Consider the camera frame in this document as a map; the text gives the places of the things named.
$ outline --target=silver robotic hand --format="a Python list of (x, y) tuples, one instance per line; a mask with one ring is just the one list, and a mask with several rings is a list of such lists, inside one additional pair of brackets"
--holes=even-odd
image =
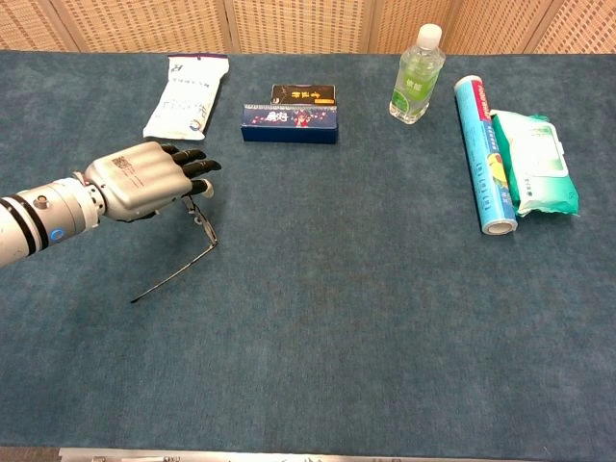
[(150, 218), (212, 184), (194, 177), (220, 164), (197, 149), (150, 141), (101, 157), (84, 173), (0, 198), (0, 267), (95, 228), (101, 216)]

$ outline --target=wooden wall panel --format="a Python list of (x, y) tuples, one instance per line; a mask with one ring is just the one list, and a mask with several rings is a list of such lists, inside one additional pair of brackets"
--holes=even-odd
[(565, 0), (536, 53), (616, 53), (616, 0)]
[(76, 47), (46, 2), (0, 0), (0, 49), (70, 51)]
[(443, 28), (451, 0), (377, 0), (372, 17), (371, 53), (401, 53), (415, 42), (420, 27), (428, 22)]
[(454, 54), (523, 53), (552, 0), (457, 0), (444, 49)]
[(226, 0), (241, 53), (365, 53), (372, 0)]
[(231, 51), (222, 0), (52, 2), (81, 51)]

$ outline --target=green package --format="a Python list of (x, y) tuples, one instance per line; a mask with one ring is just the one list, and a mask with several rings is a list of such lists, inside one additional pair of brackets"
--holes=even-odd
[(538, 210), (577, 215), (578, 192), (554, 126), (545, 117), (490, 114), (516, 214)]

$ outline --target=black stripe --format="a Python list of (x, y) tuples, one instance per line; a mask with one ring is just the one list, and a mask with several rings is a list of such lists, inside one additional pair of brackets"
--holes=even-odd
[(32, 235), (30, 228), (28, 227), (24, 219), (21, 217), (19, 212), (16, 211), (16, 209), (13, 207), (13, 205), (11, 205), (10, 202), (7, 202), (2, 198), (0, 198), (0, 205), (4, 206), (4, 208), (7, 209), (11, 215), (13, 215), (13, 218), (15, 218), (15, 221), (21, 228), (23, 237), (26, 238), (26, 243), (28, 243), (28, 255), (32, 255), (33, 253), (35, 253), (37, 251), (35, 237)]
[(26, 212), (28, 212), (28, 215), (30, 216), (32, 221), (35, 223), (35, 226), (37, 227), (37, 230), (38, 230), (38, 234), (40, 235), (40, 250), (44, 250), (45, 248), (47, 248), (49, 246), (49, 239), (47, 239), (47, 230), (45, 229), (45, 226), (42, 224), (42, 221), (40, 220), (40, 217), (37, 211), (33, 209), (32, 206), (26, 201), (26, 199), (24, 199), (20, 195), (13, 194), (13, 195), (10, 195), (9, 197), (19, 202), (21, 206), (24, 209), (26, 209)]

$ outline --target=white plastic bag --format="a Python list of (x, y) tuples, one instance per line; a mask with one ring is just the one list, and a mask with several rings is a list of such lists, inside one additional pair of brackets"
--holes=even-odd
[(143, 137), (203, 140), (220, 79), (228, 70), (226, 55), (169, 56), (167, 85)]

